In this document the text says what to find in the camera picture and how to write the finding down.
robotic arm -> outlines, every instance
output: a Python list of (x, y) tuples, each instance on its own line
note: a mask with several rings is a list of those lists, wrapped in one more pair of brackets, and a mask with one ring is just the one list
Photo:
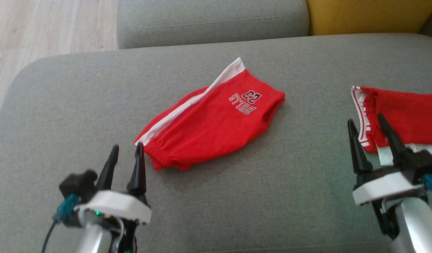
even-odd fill
[(145, 197), (143, 146), (139, 143), (136, 147), (136, 163), (126, 193), (111, 190), (118, 153), (119, 147), (115, 145), (99, 179), (94, 171), (88, 170), (71, 174), (60, 184), (65, 202), (53, 217), (42, 253), (57, 223), (85, 229), (77, 253), (136, 253), (136, 227), (150, 223), (152, 215)]
[(392, 166), (372, 170), (352, 120), (347, 122), (352, 163), (357, 183), (353, 197), (357, 205), (370, 203), (383, 234), (392, 240), (395, 253), (432, 253), (432, 210), (427, 190), (432, 191), (432, 155), (406, 148), (382, 114), (381, 130), (388, 139)]

gray cushion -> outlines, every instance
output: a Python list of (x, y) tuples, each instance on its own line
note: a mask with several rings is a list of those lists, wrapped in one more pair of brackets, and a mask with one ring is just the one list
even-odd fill
[[(0, 252), (40, 250), (62, 201), (59, 182), (100, 171), (113, 143), (121, 146), (113, 187), (124, 190), (139, 131), (238, 56), (287, 101), (267, 133), (233, 154), (186, 173), (147, 163), (153, 217), (136, 233), (139, 252), (385, 252), (372, 207), (352, 198), (346, 122), (359, 121), (349, 90), (432, 93), (432, 39), (423, 35), (138, 48), (30, 64), (0, 113)], [(80, 235), (59, 227), (48, 248), (73, 252)]]
[(305, 0), (120, 0), (119, 48), (305, 36)]

red garment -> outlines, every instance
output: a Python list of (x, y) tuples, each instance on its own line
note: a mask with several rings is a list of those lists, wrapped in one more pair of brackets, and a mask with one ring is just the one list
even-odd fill
[(404, 144), (432, 144), (432, 94), (352, 87), (352, 98), (360, 117), (359, 141), (368, 152), (389, 146), (382, 133), (382, 113)]
[(285, 93), (256, 79), (238, 58), (211, 86), (193, 91), (155, 117), (135, 144), (143, 142), (155, 169), (186, 171), (267, 131), (284, 101)]

white and red striped trim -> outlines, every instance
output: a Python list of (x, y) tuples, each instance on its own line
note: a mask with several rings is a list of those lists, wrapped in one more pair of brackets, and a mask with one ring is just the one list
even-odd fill
[(361, 88), (359, 86), (352, 86), (351, 94), (360, 121), (360, 131), (359, 131), (358, 140), (361, 146), (367, 147), (370, 145), (370, 142), (367, 139), (366, 132), (371, 130), (371, 124), (366, 116), (366, 107), (364, 107), (363, 105), (367, 93), (361, 91)]
[(177, 107), (160, 121), (158, 121), (146, 133), (144, 133), (139, 139), (135, 141), (135, 145), (137, 145), (140, 141), (144, 145), (147, 145), (150, 140), (155, 138), (158, 134), (161, 133), (161, 131), (167, 128), (174, 121), (174, 119), (176, 119), (180, 114), (182, 114), (182, 112), (184, 112), (187, 108), (202, 100), (202, 98), (206, 96), (211, 90), (221, 85), (222, 83), (232, 79), (237, 74), (243, 72), (245, 69), (246, 68), (244, 67), (243, 61), (240, 57), (238, 57), (234, 62), (232, 62), (224, 69), (224, 71), (219, 75), (219, 77), (216, 78), (216, 80), (203, 93), (191, 97), (189, 100), (181, 104), (179, 107)]

black cable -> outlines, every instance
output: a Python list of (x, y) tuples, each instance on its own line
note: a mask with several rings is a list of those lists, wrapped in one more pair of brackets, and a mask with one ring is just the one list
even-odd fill
[(41, 253), (44, 253), (46, 251), (47, 241), (49, 240), (49, 237), (51, 237), (52, 230), (54, 230), (55, 225), (57, 224), (56, 221), (52, 222), (51, 227), (49, 228), (49, 231), (46, 234), (46, 238), (44, 239), (43, 248), (41, 248)]
[(134, 251), (134, 253), (136, 253), (136, 252), (138, 252), (138, 245), (137, 245), (137, 242), (136, 242), (136, 237), (134, 237), (133, 239), (135, 240), (135, 251)]

